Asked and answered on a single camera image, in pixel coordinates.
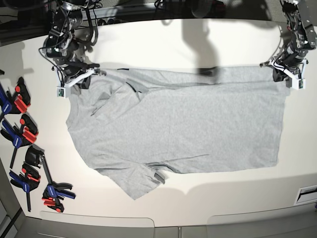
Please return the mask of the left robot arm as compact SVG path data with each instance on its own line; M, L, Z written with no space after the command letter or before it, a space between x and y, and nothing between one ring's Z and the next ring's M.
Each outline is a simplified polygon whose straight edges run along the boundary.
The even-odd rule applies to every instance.
M290 40L278 55L261 63L260 66L273 68L274 82L285 80L290 88L304 89L304 73L308 64L306 55L308 51L317 48L317 34L304 0L281 0L280 3L283 15L287 19Z

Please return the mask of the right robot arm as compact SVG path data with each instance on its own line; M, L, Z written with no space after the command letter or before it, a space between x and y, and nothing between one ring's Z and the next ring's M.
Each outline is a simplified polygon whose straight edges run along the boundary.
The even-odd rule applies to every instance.
M71 88L88 89L92 75L101 73L98 63L88 62L85 49L97 42L98 27L91 18L98 1L57 0L51 29L40 55L57 74L56 94L67 98Z

